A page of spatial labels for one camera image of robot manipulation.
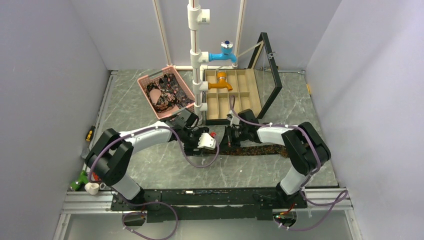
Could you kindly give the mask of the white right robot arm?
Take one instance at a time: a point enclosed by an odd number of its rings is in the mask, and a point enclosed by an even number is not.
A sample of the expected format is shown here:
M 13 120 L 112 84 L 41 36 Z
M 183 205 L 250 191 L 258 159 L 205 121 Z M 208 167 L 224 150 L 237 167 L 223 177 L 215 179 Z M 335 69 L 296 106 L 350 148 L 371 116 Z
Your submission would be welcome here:
M 239 150 L 241 143 L 282 146 L 291 167 L 286 176 L 276 185 L 275 200 L 287 208 L 295 201 L 295 194 L 306 183 L 309 176 L 317 172 L 331 158 L 324 140 L 310 122 L 299 125 L 274 123 L 260 124 L 251 109 L 227 114 L 230 124 L 225 127 L 219 144 L 222 150 Z

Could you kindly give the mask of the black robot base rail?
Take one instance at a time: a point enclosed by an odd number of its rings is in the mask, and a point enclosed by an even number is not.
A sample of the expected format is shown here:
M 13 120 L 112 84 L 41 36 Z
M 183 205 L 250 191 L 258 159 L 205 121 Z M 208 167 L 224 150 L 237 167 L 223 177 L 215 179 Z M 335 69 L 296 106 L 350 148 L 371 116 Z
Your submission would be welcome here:
M 113 196 L 113 212 L 143 210 L 148 223 L 179 219 L 221 220 L 256 219 L 271 221 L 275 214 L 306 209 L 307 202 L 299 195 L 284 202 L 277 197 L 275 187 L 145 189 L 148 206 L 132 206 L 119 196 Z

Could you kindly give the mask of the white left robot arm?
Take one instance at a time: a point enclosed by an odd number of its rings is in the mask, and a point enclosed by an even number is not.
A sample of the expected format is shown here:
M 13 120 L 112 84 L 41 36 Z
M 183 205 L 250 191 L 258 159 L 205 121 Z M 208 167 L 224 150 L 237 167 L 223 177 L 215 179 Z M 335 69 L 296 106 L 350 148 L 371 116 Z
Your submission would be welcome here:
M 139 209 L 145 202 L 144 189 L 127 174 L 133 154 L 149 147 L 178 141 L 183 153 L 193 155 L 204 149 L 213 150 L 217 143 L 208 127 L 197 127 L 199 117 L 184 108 L 152 125 L 132 131 L 105 130 L 82 159 L 91 174 L 120 193 L 124 204 L 131 210 Z

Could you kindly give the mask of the black orange key-pattern tie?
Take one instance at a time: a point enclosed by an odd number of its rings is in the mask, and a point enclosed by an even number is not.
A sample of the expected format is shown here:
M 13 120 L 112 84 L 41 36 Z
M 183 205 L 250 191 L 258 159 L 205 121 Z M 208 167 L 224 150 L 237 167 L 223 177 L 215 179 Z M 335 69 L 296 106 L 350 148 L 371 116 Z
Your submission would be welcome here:
M 289 158 L 285 146 L 279 144 L 253 145 L 253 146 L 230 146 L 224 144 L 219 147 L 219 155 L 224 156 L 266 156 L 279 155 Z

